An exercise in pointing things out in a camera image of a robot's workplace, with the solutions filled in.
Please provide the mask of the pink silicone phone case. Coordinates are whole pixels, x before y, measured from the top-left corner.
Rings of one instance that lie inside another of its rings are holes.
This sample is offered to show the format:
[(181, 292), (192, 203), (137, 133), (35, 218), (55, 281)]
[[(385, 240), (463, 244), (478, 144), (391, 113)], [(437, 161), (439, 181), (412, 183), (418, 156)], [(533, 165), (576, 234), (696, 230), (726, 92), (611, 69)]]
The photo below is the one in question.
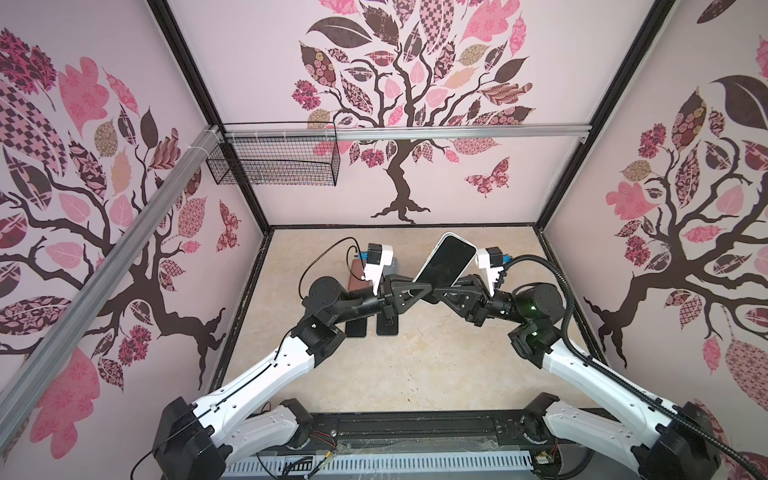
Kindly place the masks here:
[(363, 279), (364, 272), (362, 262), (359, 258), (355, 258), (351, 263), (350, 278), (348, 282), (348, 290), (359, 290), (366, 288), (370, 285), (369, 281)]

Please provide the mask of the black smartphone from pink case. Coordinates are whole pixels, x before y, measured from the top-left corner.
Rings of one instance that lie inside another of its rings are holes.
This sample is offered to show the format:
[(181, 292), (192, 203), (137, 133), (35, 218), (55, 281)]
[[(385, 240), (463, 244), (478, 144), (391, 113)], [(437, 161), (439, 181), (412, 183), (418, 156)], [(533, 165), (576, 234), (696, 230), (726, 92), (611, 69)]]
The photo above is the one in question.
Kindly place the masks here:
[(345, 323), (345, 334), (349, 338), (364, 338), (367, 336), (367, 318), (351, 320)]

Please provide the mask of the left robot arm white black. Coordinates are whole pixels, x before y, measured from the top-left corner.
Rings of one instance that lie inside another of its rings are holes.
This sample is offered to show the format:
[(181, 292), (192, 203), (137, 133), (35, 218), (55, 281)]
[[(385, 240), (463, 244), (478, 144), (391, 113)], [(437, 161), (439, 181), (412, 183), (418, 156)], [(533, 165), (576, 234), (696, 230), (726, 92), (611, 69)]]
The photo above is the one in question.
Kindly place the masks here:
[(226, 385), (188, 403), (170, 402), (158, 425), (152, 456), (165, 479), (219, 479), (227, 468), (276, 446), (302, 447), (312, 416), (296, 399), (266, 413), (260, 407), (294, 380), (317, 368), (344, 341), (339, 323), (382, 313), (397, 317), (430, 294), (429, 283), (396, 275), (348, 291), (335, 278), (313, 282), (303, 299), (303, 317), (280, 345)]

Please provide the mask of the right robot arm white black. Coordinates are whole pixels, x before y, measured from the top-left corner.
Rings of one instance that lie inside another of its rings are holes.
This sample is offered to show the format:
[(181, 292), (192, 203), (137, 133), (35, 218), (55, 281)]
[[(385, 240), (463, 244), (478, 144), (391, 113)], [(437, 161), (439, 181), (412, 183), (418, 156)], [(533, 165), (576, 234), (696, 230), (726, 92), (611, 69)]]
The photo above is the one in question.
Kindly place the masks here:
[(675, 407), (651, 395), (568, 343), (556, 322), (564, 318), (559, 290), (535, 282), (513, 293), (489, 294), (476, 276), (433, 294), (467, 321), (488, 318), (516, 323), (509, 338), (516, 353), (597, 402), (607, 417), (578, 409), (552, 395), (529, 405), (535, 427), (624, 465), (643, 479), (710, 479), (721, 460), (705, 440), (709, 417), (696, 404)]

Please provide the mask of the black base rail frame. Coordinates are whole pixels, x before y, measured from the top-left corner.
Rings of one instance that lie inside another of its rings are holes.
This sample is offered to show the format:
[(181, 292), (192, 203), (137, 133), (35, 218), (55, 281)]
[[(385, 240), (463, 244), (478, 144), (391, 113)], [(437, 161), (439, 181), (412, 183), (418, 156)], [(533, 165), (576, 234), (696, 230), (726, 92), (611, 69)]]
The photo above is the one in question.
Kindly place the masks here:
[(336, 427), (341, 437), (363, 440), (500, 438), (504, 445), (542, 450), (571, 441), (626, 465), (644, 479), (698, 478), (682, 436), (662, 421), (648, 422), (651, 438), (616, 414), (581, 410), (543, 393), (522, 410), (469, 413), (406, 412), (312, 416), (296, 399), (266, 413), (248, 415), (234, 427), (218, 428), (178, 398), (165, 407), (155, 445), (156, 462), (167, 479), (218, 479), (227, 466), (271, 447), (301, 449), (311, 434)]

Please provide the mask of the aluminium rail back wall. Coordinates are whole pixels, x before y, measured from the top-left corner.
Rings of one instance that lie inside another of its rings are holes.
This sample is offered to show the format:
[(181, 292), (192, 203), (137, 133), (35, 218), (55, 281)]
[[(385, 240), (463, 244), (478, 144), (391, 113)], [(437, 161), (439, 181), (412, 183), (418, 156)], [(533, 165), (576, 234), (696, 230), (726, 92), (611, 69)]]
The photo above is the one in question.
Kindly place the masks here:
[(387, 127), (339, 129), (334, 126), (318, 129), (252, 129), (233, 130), (225, 135), (228, 139), (279, 139), (317, 141), (368, 141), (368, 140), (429, 140), (469, 138), (534, 138), (576, 137), (586, 138), (592, 127), (588, 124), (520, 124), (520, 125), (470, 125), (438, 127)]

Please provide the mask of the aluminium rail wall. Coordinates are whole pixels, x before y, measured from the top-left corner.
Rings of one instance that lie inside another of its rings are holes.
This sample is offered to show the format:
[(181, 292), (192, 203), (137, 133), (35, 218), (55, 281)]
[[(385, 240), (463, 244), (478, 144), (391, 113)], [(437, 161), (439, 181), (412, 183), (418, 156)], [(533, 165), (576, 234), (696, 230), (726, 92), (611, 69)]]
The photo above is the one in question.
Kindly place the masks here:
[(368, 140), (429, 140), (469, 138), (534, 138), (576, 137), (586, 138), (592, 127), (588, 124), (520, 124), (520, 125), (470, 125), (438, 127), (387, 127), (339, 129), (334, 126), (318, 129), (252, 129), (233, 130), (225, 135), (228, 139), (279, 139), (317, 141), (368, 141)]
[(82, 287), (63, 317), (45, 335), (1, 392), (1, 447), (6, 448), (98, 316), (140, 250), (169, 213), (195, 171), (220, 141), (220, 127), (208, 125), (198, 134), (165, 182)]

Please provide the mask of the aluminium rail left wall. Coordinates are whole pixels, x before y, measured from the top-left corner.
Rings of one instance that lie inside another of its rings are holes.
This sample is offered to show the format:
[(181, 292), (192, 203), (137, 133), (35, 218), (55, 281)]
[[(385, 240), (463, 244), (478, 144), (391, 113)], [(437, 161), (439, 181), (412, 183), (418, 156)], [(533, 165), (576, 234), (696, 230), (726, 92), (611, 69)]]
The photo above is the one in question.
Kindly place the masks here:
[(208, 125), (198, 134), (165, 182), (82, 287), (63, 317), (45, 335), (1, 392), (1, 447), (6, 448), (98, 316), (140, 250), (169, 213), (195, 171), (220, 141), (220, 127)]

